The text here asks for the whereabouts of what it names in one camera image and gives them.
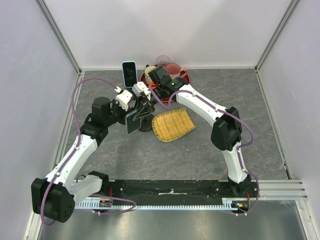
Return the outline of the black round-base phone holder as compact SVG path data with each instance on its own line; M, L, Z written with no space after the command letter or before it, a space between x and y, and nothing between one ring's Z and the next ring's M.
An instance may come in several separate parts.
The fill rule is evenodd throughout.
M153 130L152 121L154 117L155 116L152 114L143 117L141 120L141 126L138 130L144 133L152 131Z

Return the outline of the black smartphone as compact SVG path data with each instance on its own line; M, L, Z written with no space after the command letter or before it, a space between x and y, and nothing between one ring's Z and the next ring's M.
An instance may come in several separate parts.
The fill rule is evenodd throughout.
M136 117L137 112L138 110L135 109L127 113L124 117L128 134L133 133L134 131L138 130L141 127L141 119L139 117Z

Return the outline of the blue-cased smartphone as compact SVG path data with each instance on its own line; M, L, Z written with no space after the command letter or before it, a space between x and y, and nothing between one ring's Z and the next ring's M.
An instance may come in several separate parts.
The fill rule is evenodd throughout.
M126 88L132 88L137 82L137 68L134 61L122 62L122 74L124 80L124 86Z

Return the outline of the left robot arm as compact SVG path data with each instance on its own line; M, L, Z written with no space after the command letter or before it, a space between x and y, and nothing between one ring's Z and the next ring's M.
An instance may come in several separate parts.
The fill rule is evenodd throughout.
M32 208L40 215L43 224L46 224L46 218L66 222L75 206L91 195L113 195L107 174L91 171L80 182L74 182L74 179L107 136L108 128L116 123L125 123L130 101L130 97L121 99L119 96L114 100L107 97L96 98L91 106L91 113L80 127L67 154L44 178L36 178L32 182Z

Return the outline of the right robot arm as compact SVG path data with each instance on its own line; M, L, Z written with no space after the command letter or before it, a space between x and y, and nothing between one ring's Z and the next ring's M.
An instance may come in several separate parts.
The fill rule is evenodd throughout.
M163 67L154 67L149 76L156 87L145 85L139 81L133 85L132 91L146 104L147 113L154 111L155 104L162 104L162 99L175 100L184 105L212 127L211 142L222 151L227 169L229 191L235 197L242 196L248 189L252 176L245 167L242 148L243 127L247 125L240 119L235 107L225 108L209 100L196 91L187 80L181 76L171 78Z

